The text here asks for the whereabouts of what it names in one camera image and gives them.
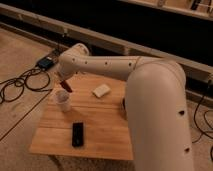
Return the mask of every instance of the white eraser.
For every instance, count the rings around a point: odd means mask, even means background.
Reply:
[[[99,87],[97,87],[95,90],[93,90],[93,94],[95,94],[95,96],[98,98],[102,97],[103,95],[109,92],[110,92],[110,88],[106,84],[102,84]]]

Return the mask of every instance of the floor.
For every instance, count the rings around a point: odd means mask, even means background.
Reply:
[[[52,49],[38,42],[0,28],[0,82],[20,75],[32,68],[35,62],[48,54]],[[33,85],[42,84],[38,79],[31,80]],[[9,95],[17,93],[12,88]],[[12,103],[0,105],[0,137],[2,137],[24,114],[41,98],[43,93],[25,91],[23,96]],[[27,115],[2,141],[0,141],[0,171],[56,171],[56,166],[45,155],[33,155],[28,152],[36,124],[42,115],[45,100]],[[188,101],[192,139],[199,133],[194,129],[192,113],[196,103]],[[204,128],[201,114],[208,108],[199,109],[199,123]],[[196,171],[212,171],[209,150],[212,140],[203,137],[193,145]],[[75,157],[59,157],[65,170],[74,171],[133,171],[132,161],[114,161],[103,159],[88,159]]]

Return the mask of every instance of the black cable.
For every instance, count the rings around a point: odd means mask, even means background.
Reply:
[[[44,86],[39,87],[39,88],[30,87],[28,84],[28,80],[31,77],[37,76],[39,74],[45,74],[45,76],[47,77],[47,83]],[[0,85],[1,84],[3,84],[3,87],[0,89],[0,104],[2,104],[4,102],[13,102],[13,101],[19,99],[22,96],[22,94],[24,93],[25,88],[27,88],[31,91],[34,91],[34,92],[49,91],[49,89],[45,89],[45,88],[50,84],[50,76],[46,71],[35,67],[35,68],[25,71],[23,74],[21,74],[17,78],[12,78],[12,79],[1,82]],[[9,99],[6,97],[6,90],[7,90],[7,88],[9,88],[12,85],[15,88],[21,89],[21,91],[19,92],[19,94],[16,97]]]
[[[201,132],[201,134],[203,134],[203,135],[209,137],[210,139],[213,139],[213,136],[209,135],[206,131],[203,131],[203,130],[200,128],[200,126],[198,125],[197,120],[196,120],[197,111],[198,111],[198,109],[199,109],[201,103],[203,102],[203,99],[204,99],[204,97],[206,96],[206,93],[208,92],[208,90],[209,90],[209,88],[210,88],[210,85],[211,85],[211,80],[208,81],[207,89],[204,91],[204,93],[203,93],[203,95],[202,95],[200,101],[199,101],[198,104],[197,104],[197,107],[196,107],[195,112],[194,112],[194,118],[193,118],[193,119],[194,119],[195,126],[196,126],[197,129]]]
[[[198,141],[200,141],[201,140],[201,138],[203,137],[203,133],[201,133],[200,134],[200,136],[196,139],[196,140],[194,140],[194,141],[192,141],[192,143],[193,144],[195,144],[195,143],[197,143]]]
[[[22,121],[24,120],[24,118],[30,113],[32,112],[33,109],[35,109],[50,93],[51,93],[52,89],[48,90],[47,94],[45,94],[26,114],[24,114],[24,116],[18,120],[18,122],[15,123],[15,125],[13,125],[13,127],[11,127],[1,138],[0,138],[0,142],[14,129],[16,128],[16,126]]]
[[[209,112],[213,112],[213,110],[205,111],[204,114],[203,114],[203,118],[204,118],[204,121],[205,121],[206,125],[208,125],[208,127],[213,130],[213,126],[211,126],[211,124],[209,123],[209,121],[206,118],[206,114],[209,113]]]
[[[42,87],[39,87],[39,88],[33,88],[33,87],[30,87],[29,84],[28,84],[28,80],[33,77],[33,76],[37,76],[37,75],[40,75],[40,74],[44,74],[47,78],[47,83],[42,86]],[[51,79],[50,79],[50,76],[49,74],[40,69],[40,68],[37,68],[37,67],[34,67],[32,69],[29,69],[27,71],[25,71],[23,74],[21,74],[19,77],[17,78],[12,78],[12,79],[9,79],[9,80],[6,80],[6,81],[3,81],[0,83],[0,85],[3,84],[3,87],[1,88],[0,90],[0,104],[4,103],[4,102],[13,102],[17,99],[19,99],[22,94],[24,93],[24,90],[25,88],[33,91],[33,92],[47,92],[26,114],[24,114],[24,116],[18,120],[18,122],[15,123],[15,125],[13,125],[12,128],[10,128],[1,138],[0,138],[0,141],[2,141],[36,106],[38,106],[41,101],[43,101],[47,95],[50,94],[50,92],[52,91],[52,89],[45,89],[46,87],[49,86],[51,82]],[[6,89],[9,87],[9,86],[14,86],[15,88],[21,88],[21,91],[20,93],[14,97],[13,99],[8,99],[6,97]]]

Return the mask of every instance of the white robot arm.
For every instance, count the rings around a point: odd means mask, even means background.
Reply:
[[[60,81],[77,71],[127,81],[125,106],[136,171],[194,171],[185,74],[174,61],[93,57],[76,44],[59,57]]]

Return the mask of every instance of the white cup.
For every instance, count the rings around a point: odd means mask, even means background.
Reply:
[[[58,90],[54,95],[54,100],[62,112],[70,110],[70,94],[66,90]]]

